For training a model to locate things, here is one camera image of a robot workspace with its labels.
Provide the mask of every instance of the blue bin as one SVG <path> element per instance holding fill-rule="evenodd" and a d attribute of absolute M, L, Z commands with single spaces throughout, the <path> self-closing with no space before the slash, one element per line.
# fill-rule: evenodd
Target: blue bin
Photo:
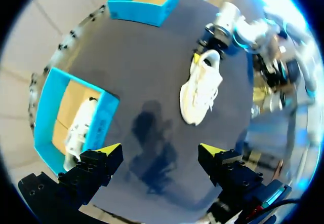
<path fill-rule="evenodd" d="M 112 19 L 130 20 L 160 27 L 179 0 L 166 0 L 163 5 L 134 2 L 133 0 L 108 0 Z"/>
<path fill-rule="evenodd" d="M 103 147 L 109 125 L 115 114 L 119 100 L 90 83 L 52 67 L 43 86 L 36 114 L 34 129 L 34 147 L 42 160 L 57 175 L 66 172 L 63 168 L 65 156 L 52 144 L 53 130 L 61 100 L 70 80 L 101 93 L 92 118 L 83 152 Z"/>

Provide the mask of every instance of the shoe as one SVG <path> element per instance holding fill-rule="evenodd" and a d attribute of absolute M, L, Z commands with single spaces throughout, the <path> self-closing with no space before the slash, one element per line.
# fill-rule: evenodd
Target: shoe
<path fill-rule="evenodd" d="M 65 159 L 63 168 L 71 170 L 80 161 L 80 154 L 86 142 L 87 132 L 97 106 L 95 98 L 88 98 L 78 109 L 72 125 L 70 126 L 65 139 Z"/>
<path fill-rule="evenodd" d="M 196 126 L 202 122 L 208 109 L 212 111 L 218 87 L 223 81 L 219 74 L 220 55 L 208 50 L 193 55 L 190 78 L 180 90 L 180 111 L 184 121 Z"/>

